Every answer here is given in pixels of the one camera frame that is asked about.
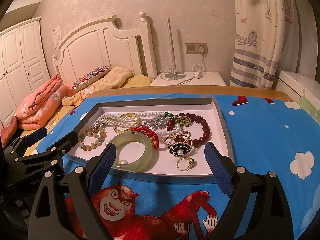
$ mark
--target red bead bracelet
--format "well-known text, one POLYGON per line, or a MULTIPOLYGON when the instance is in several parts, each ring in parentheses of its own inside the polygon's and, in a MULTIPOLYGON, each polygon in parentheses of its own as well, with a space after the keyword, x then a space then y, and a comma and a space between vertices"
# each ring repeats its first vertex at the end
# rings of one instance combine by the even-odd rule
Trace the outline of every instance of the red bead bracelet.
MULTIPOLYGON (((209 128, 209 124, 207 123, 207 121, 199 115, 195 115, 195 114, 189 114, 189 113, 180 113, 178 115, 176 115, 176 117, 178 116, 186 116, 189 117, 190 120, 192 122, 196 122, 196 123, 200 123, 202 125, 202 130, 203 130, 203 136, 201 136, 199 139, 194 139, 192 140, 194 147, 200 147, 201 145, 205 145, 207 143, 207 140, 210 137, 210 128, 209 128)), ((171 126, 173 124, 176 124, 178 122, 177 118, 171 118, 167 124, 167 129, 171 128, 171 126)), ((183 138, 176 138, 175 141, 177 142, 183 142, 184 139, 183 138)))
POLYGON ((139 125, 135 128, 132 128, 131 130, 141 132, 144 135, 148 136, 155 149, 157 149, 159 147, 159 138, 158 138, 158 135, 156 134, 155 131, 151 130, 150 128, 148 128, 144 125, 139 125))

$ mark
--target bedpost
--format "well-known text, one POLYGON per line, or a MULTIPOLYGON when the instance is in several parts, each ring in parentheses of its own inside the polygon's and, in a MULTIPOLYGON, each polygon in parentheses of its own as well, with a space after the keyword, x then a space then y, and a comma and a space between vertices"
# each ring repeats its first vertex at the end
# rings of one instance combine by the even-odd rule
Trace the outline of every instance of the bedpost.
POLYGON ((155 54, 153 51, 153 44, 151 39, 150 22, 148 22, 147 20, 146 12, 139 13, 139 16, 141 18, 139 23, 140 37, 142 40, 142 46, 143 46, 143 51, 144 51, 144 56, 146 61, 147 75, 150 79, 154 80, 158 76, 158 74, 157 74, 155 54))
POLYGON ((57 61, 57 57, 55 55, 52 55, 52 65, 54 68, 54 72, 56 73, 56 75, 59 75, 59 71, 56 65, 56 61, 57 61))

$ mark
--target pink blanket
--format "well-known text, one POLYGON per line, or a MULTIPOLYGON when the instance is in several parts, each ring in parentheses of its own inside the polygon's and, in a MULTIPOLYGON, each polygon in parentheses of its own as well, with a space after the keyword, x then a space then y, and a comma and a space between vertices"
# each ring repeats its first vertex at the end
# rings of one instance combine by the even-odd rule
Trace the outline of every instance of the pink blanket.
POLYGON ((62 78, 59 75, 55 75, 23 99, 16 111, 18 119, 26 118, 35 113, 61 84, 62 78))
POLYGON ((18 119, 16 116, 13 116, 10 120, 10 123, 3 127, 0 131, 0 137, 2 142, 2 147, 5 148, 7 144, 9 143, 10 139, 14 135, 14 133, 17 130, 17 122, 18 119))
POLYGON ((44 127, 54 112, 61 105, 62 99, 68 94, 69 88, 65 85, 59 87, 50 97, 44 101, 42 106, 32 115, 20 119, 18 127, 23 130, 34 130, 44 127))

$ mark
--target wallpaper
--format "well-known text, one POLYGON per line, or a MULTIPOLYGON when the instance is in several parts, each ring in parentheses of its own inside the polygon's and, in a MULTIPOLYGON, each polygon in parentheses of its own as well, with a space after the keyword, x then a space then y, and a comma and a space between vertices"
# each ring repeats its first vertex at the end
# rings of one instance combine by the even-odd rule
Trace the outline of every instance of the wallpaper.
POLYGON ((219 72, 229 84, 235 46, 234 0, 42 0, 34 17, 42 17, 41 36, 50 75, 54 74, 52 55, 60 56, 52 42, 52 30, 58 25, 64 37, 84 21, 116 14, 117 27, 125 30, 138 26, 141 11, 147 12, 151 23, 158 72, 172 64, 169 17, 178 70, 191 72, 193 64, 201 63, 201 55, 185 53, 185 43, 208 43, 205 70, 219 72))

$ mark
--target lamp base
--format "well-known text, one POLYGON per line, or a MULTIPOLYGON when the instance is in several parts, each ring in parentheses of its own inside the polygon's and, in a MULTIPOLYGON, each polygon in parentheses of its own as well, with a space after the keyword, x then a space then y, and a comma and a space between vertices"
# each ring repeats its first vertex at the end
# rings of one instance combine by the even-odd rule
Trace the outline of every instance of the lamp base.
POLYGON ((165 78, 170 79, 170 80, 178 80, 178 79, 182 79, 185 77, 186 77, 186 75, 182 72, 177 72, 177 74, 168 73, 165 75, 165 78))

